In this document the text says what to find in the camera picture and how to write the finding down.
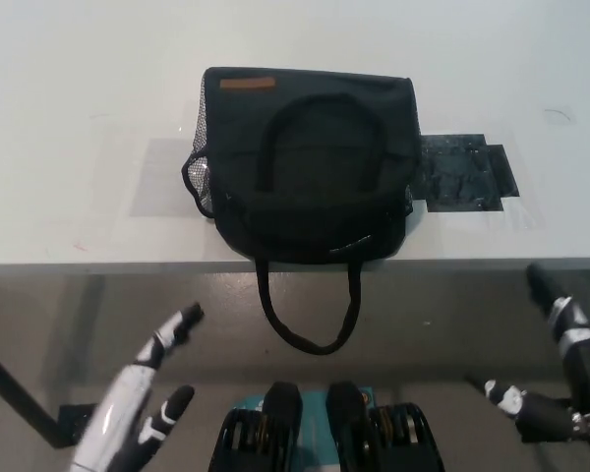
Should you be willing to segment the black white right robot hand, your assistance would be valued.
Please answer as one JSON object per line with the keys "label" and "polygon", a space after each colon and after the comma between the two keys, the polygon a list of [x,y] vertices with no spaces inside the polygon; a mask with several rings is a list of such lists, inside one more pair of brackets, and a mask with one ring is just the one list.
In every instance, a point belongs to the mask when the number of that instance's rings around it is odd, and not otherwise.
{"label": "black white right robot hand", "polygon": [[590,320],[581,305],[538,264],[526,268],[532,300],[559,351],[569,398],[550,398],[495,379],[478,389],[513,421],[524,443],[581,442],[590,446]]}

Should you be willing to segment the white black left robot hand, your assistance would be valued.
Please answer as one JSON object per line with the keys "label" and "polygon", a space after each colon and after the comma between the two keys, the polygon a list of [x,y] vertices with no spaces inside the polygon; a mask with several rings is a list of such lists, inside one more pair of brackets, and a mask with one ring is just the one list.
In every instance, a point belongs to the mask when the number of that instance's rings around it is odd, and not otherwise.
{"label": "white black left robot hand", "polygon": [[144,416],[153,380],[166,357],[188,342],[204,315],[195,303],[176,311],[152,333],[94,407],[70,471],[141,471],[154,458],[193,400],[195,389],[180,385]]}

